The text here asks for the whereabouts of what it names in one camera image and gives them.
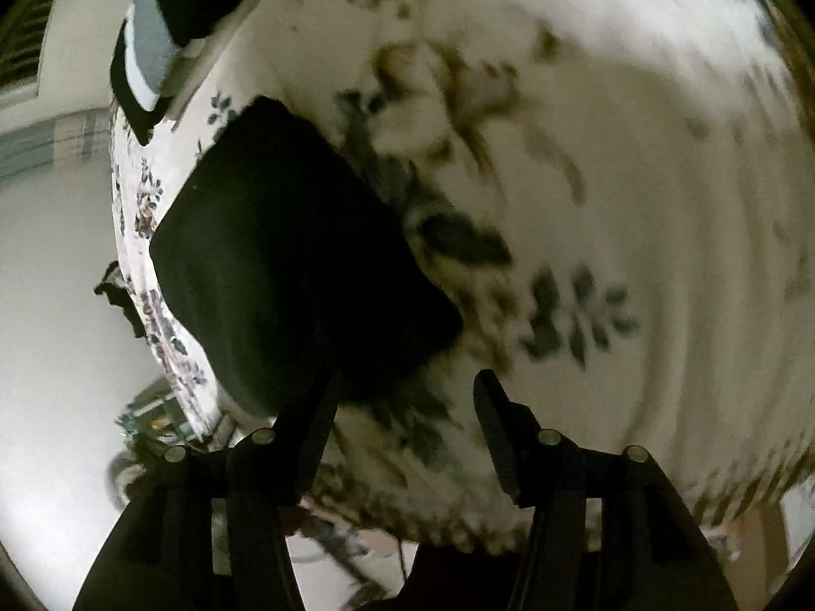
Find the black small garment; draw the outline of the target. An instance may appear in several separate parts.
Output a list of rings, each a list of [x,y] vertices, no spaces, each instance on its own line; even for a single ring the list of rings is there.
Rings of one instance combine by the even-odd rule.
[[[256,416],[386,400],[463,329],[388,207],[267,97],[204,153],[149,256],[170,312]]]

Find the folded striped clothes stack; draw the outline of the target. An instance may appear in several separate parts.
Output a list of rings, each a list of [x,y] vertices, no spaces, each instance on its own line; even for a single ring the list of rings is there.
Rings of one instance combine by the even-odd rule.
[[[217,27],[243,0],[131,0],[120,27],[109,79],[113,98],[142,146]]]

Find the white floral fleece blanket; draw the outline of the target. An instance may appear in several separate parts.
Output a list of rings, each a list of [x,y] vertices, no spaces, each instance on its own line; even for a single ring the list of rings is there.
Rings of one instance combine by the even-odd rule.
[[[309,499],[412,541],[517,547],[479,371],[592,450],[645,447],[693,519],[813,468],[811,33],[775,0],[243,0],[142,146],[113,101],[128,294],[194,438],[243,410],[149,245],[260,97],[314,124],[463,319],[386,400],[340,404]]]

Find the barred window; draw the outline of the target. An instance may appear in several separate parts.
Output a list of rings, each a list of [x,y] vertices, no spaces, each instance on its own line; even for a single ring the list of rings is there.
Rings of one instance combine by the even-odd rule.
[[[45,32],[55,0],[18,0],[2,22],[2,94],[39,83]]]

